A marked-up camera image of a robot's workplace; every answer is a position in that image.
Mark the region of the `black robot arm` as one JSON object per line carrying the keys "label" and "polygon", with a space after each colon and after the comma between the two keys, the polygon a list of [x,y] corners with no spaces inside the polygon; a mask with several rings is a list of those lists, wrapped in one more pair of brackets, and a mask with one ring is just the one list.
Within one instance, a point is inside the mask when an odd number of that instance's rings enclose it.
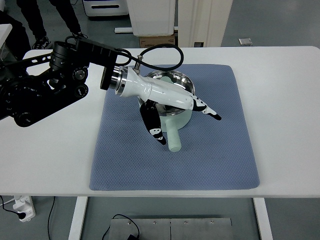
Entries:
{"label": "black robot arm", "polygon": [[52,53],[0,64],[0,118],[20,127],[36,122],[84,98],[91,63],[103,66],[101,88],[109,88],[116,66],[115,48],[80,37],[56,41]]}

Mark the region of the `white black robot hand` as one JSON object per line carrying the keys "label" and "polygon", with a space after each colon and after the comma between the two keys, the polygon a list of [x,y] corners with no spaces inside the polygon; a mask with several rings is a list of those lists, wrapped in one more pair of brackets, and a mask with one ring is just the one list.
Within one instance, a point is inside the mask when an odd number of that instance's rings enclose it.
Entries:
{"label": "white black robot hand", "polygon": [[172,106],[181,110],[202,112],[220,121],[222,118],[196,95],[180,86],[151,77],[143,77],[131,67],[115,67],[109,87],[121,97],[137,96],[143,104],[140,114],[147,131],[162,145],[167,143],[161,128],[156,104]]}

